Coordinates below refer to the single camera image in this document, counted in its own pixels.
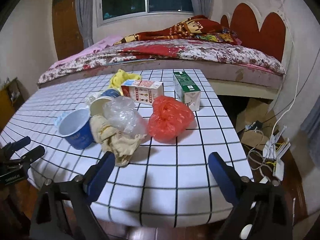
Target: white grid tablecloth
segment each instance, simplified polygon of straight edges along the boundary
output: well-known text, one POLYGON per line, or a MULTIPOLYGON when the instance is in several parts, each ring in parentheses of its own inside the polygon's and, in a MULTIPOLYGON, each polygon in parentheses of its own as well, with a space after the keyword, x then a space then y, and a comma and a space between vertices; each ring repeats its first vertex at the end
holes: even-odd
MULTIPOLYGON (((175 97, 172 71, 135 73, 143 79, 162 81, 164 94, 175 97)), ((214 151, 240 176, 252 178, 239 138, 207 79, 200 70, 185 71, 201 89, 195 121, 166 144, 147 138, 127 167, 115 167, 98 201, 91 205, 97 218, 147 227, 186 227, 225 219, 232 205, 225 201, 208 168, 208 156, 214 151)), ((38 145, 45 147, 43 158, 28 171, 34 186, 41 187, 45 179, 71 180, 85 174, 102 157, 99 144, 76 150, 57 134, 53 124, 63 111, 83 107, 88 93, 105 90, 111 77, 96 76, 40 89, 8 122, 0 136, 2 146, 24 136, 31 138, 12 159, 38 145)), ((136 105, 142 117, 151 116, 152 106, 136 105)))

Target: cardboard box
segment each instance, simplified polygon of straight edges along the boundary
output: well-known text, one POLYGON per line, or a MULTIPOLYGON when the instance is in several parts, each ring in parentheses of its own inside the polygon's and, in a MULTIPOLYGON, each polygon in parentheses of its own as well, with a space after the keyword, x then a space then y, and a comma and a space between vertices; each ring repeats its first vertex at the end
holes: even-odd
POLYGON ((173 72, 174 91, 192 111, 199 111, 201 90, 184 71, 173 72))
POLYGON ((263 150, 266 142, 271 136, 271 131, 276 123, 276 117, 273 110, 268 112, 269 105, 265 104, 254 98, 250 98, 247 108, 238 114, 236 122, 236 132, 244 130, 240 135, 240 142, 248 145, 249 147, 256 147, 258 150, 263 150), (264 134, 263 138, 261 133, 254 132, 253 130, 247 130, 246 125, 251 125, 255 121, 260 121, 263 123, 262 132, 264 134))
POLYGON ((236 132, 245 129, 246 125, 251 125, 255 121, 265 121, 265 116, 268 112, 269 105, 257 99, 250 98, 247 108, 237 116, 236 132))
POLYGON ((245 130, 242 135, 240 135, 240 142, 250 146, 252 148, 256 147, 258 150, 262 151, 266 142, 269 140, 267 136, 263 136, 261 133, 257 133, 253 130, 245 130))
POLYGON ((147 105, 152 105, 155 98, 164 95, 163 83, 159 81, 128 79, 121 89, 125 97, 147 105))

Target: bed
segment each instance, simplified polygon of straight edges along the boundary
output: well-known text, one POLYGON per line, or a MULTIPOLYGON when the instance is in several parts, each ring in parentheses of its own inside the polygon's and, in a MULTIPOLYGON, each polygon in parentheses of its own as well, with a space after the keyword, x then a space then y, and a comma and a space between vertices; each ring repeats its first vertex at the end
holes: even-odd
POLYGON ((119 68, 127 72, 192 68, 202 70, 218 95, 275 99, 292 48, 286 20, 271 12, 262 21, 254 5, 241 3, 220 23, 237 32, 241 46, 188 39, 128 42, 50 69, 38 86, 115 73, 119 68))

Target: green carton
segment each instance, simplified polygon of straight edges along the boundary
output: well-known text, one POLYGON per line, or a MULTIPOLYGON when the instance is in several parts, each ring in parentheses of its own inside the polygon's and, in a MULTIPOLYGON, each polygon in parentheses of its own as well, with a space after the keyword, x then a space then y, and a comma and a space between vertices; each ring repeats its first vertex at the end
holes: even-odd
POLYGON ((198 111, 200 107, 201 90, 184 71, 173 72, 174 91, 180 101, 186 104, 192 111, 198 111))

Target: red plastic bag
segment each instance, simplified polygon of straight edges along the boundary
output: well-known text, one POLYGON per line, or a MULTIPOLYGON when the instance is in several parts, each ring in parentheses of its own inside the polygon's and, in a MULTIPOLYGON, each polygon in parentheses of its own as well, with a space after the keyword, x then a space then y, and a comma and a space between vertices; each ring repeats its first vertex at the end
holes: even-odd
POLYGON ((159 142, 178 136, 195 118, 189 107, 172 97, 159 96, 152 106, 153 114, 149 119, 148 133, 159 142))

